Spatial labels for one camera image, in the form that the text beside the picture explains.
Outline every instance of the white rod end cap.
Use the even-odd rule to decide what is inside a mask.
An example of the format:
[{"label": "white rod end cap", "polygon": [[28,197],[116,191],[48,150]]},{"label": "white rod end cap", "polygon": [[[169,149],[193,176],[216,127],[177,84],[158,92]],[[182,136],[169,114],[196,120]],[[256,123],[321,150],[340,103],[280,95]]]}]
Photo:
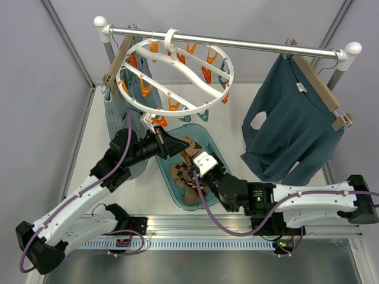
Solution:
[{"label": "white rod end cap", "polygon": [[349,54],[360,54],[362,52],[362,44],[353,41],[345,46],[345,51]]},{"label": "white rod end cap", "polygon": [[362,52],[362,44],[353,41],[345,46],[343,51],[344,61],[337,64],[337,69],[347,71],[358,54]]},{"label": "white rod end cap", "polygon": [[108,27],[107,20],[103,16],[97,16],[94,19],[94,25],[97,27],[101,42],[109,43],[111,36],[106,32],[106,28]]}]

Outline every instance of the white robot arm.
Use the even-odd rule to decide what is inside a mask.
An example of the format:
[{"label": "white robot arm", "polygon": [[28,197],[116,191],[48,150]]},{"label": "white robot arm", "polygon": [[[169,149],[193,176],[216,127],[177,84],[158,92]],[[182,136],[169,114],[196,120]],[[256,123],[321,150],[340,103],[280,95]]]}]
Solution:
[{"label": "white robot arm", "polygon": [[[166,159],[189,147],[161,127],[155,127],[155,133],[148,131],[143,141],[138,141],[132,131],[128,155],[121,166],[104,179],[123,156],[127,132],[117,133],[104,158],[73,194],[32,224],[23,221],[16,228],[20,248],[42,275],[58,267],[65,256],[86,241],[127,229],[131,218],[142,218],[139,221],[145,223],[146,230],[147,218],[131,217],[117,204],[106,205],[100,214],[80,220],[91,207],[130,177],[130,166],[155,155]],[[353,224],[379,222],[371,197],[351,194],[370,193],[362,176],[351,176],[347,182],[335,185],[314,187],[247,182],[226,173],[220,160],[205,151],[194,157],[193,169],[226,211],[235,212],[243,207],[245,215],[251,217],[252,228],[261,226],[255,235],[300,234],[304,225],[328,218],[347,218]],[[261,225],[268,215],[267,222]]]}]

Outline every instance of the metal rod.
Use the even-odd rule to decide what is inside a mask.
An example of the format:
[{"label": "metal rod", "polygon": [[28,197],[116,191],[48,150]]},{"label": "metal rod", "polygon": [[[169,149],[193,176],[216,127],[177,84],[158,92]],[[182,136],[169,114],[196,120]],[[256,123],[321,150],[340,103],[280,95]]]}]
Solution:
[{"label": "metal rod", "polygon": [[[109,32],[111,34],[119,34],[122,36],[156,38],[159,40],[164,40],[166,37],[166,33],[160,33],[155,31],[132,30],[128,28],[110,27]],[[338,59],[336,58],[336,53],[333,49],[314,49],[309,47],[288,46],[284,44],[257,43],[254,41],[229,40],[226,38],[216,37],[200,37],[197,35],[187,34],[175,34],[173,40],[183,41],[185,43],[212,44],[214,46],[235,47],[239,49],[250,49],[275,53],[290,53],[303,56]]]},{"label": "metal rod", "polygon": [[329,90],[332,91],[334,89],[334,87],[337,85],[339,79],[342,77],[344,73],[345,73],[344,71],[340,71],[338,69],[334,70],[332,77],[330,77],[326,85],[329,88]]},{"label": "metal rod", "polygon": [[50,0],[40,0],[40,3],[45,10],[48,18],[54,25],[60,39],[63,41],[63,44],[66,46],[67,50],[69,51],[70,55],[72,56],[72,59],[74,60],[76,66],[78,67],[80,73],[82,74],[83,78],[85,79],[85,82],[87,85],[93,89],[95,87],[95,83],[92,80],[91,76],[89,75],[88,70],[86,69],[83,60],[81,59],[78,51],[76,50],[75,46],[73,45],[73,42],[71,38],[69,37],[68,32],[65,29],[65,26],[63,25],[62,21],[60,20],[57,11],[55,10],[53,4],[50,2]]},{"label": "metal rod", "polygon": [[[327,30],[323,40],[320,43],[319,47],[321,49],[325,49],[329,45],[330,41],[337,32],[338,28],[340,27],[343,19],[345,18],[354,1],[355,0],[344,0],[336,16],[334,17],[329,29]],[[313,68],[316,68],[317,65],[320,63],[320,58],[314,57],[310,63],[312,64]]]},{"label": "metal rod", "polygon": [[104,43],[105,51],[107,52],[107,56],[109,59],[109,63],[112,64],[114,60],[114,50],[111,42]]}]

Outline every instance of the metal frame pole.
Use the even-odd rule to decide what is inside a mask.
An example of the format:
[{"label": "metal frame pole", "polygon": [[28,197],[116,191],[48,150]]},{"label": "metal frame pole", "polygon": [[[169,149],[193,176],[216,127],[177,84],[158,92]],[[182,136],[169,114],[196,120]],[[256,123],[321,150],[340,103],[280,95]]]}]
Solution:
[{"label": "metal frame pole", "polygon": [[[133,30],[128,28],[115,28],[110,25],[104,28],[109,34],[118,34],[122,36],[134,36],[134,37],[145,37],[145,38],[155,38],[159,40],[164,40],[166,33],[155,32],[155,31],[143,31],[143,30]],[[303,56],[313,56],[321,57],[327,59],[341,59],[341,51],[334,49],[319,49],[319,48],[309,48],[300,46],[289,46],[284,44],[271,44],[271,43],[259,43],[254,41],[243,41],[243,40],[230,40],[227,38],[216,38],[216,37],[201,37],[197,35],[188,35],[176,33],[173,38],[175,41],[183,41],[186,43],[198,43],[198,44],[212,44],[215,46],[223,47],[234,47],[238,49],[249,49],[249,50],[259,50],[268,51],[275,53],[290,53]]]},{"label": "metal frame pole", "polygon": [[[341,7],[339,8],[336,16],[334,17],[329,29],[327,30],[323,40],[320,43],[320,48],[325,49],[330,41],[332,40],[333,36],[337,32],[339,26],[341,25],[343,19],[347,15],[349,9],[351,8],[352,4],[355,2],[355,0],[344,0]],[[313,66],[313,68],[316,68],[320,63],[320,58],[312,58],[310,62]]]},{"label": "metal frame pole", "polygon": [[60,20],[58,13],[55,10],[53,4],[50,2],[50,0],[40,0],[40,3],[43,9],[45,10],[47,16],[49,17],[50,21],[54,25],[56,31],[58,32],[59,37],[62,39],[64,45],[66,46],[67,50],[72,56],[76,66],[78,67],[80,73],[85,79],[85,82],[87,83],[89,88],[93,90],[95,87],[95,83],[92,80],[91,76],[89,75],[88,70],[86,69],[78,51],[76,50],[68,32],[66,31],[65,26]]},{"label": "metal frame pole", "polygon": [[342,75],[349,69],[350,65],[356,58],[358,54],[362,51],[362,45],[353,41],[345,46],[345,49],[341,50],[342,56],[345,58],[343,62],[337,64],[336,69],[333,72],[332,77],[330,77],[327,87],[332,91],[337,85],[339,79]]},{"label": "metal frame pole", "polygon": [[107,52],[107,56],[109,59],[109,62],[112,64],[114,60],[114,50],[111,43],[111,36],[109,34],[104,34],[102,31],[105,27],[107,27],[107,20],[102,16],[97,16],[94,19],[94,24],[97,27],[97,30],[99,32],[100,40],[104,44],[105,52]]}]

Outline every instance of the brown cloth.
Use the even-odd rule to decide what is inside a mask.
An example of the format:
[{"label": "brown cloth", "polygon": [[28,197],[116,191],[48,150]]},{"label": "brown cloth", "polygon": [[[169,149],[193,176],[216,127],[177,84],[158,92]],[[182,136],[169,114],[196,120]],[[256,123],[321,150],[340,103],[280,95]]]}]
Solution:
[{"label": "brown cloth", "polygon": [[[180,157],[182,158],[183,162],[172,164],[170,165],[170,175],[171,179],[176,180],[176,185],[180,188],[184,188],[184,205],[198,205],[201,204],[200,196],[197,192],[196,188],[193,188],[191,186],[187,185],[187,182],[194,182],[189,174],[188,171],[190,169],[190,166],[192,165],[192,158],[197,153],[199,153],[203,148],[196,143],[195,141],[191,140],[187,136],[181,137],[181,140],[186,141],[190,144],[190,146],[185,149],[184,151],[180,152]],[[201,185],[203,192],[205,194],[208,194],[210,192],[210,189],[208,186]]]}]

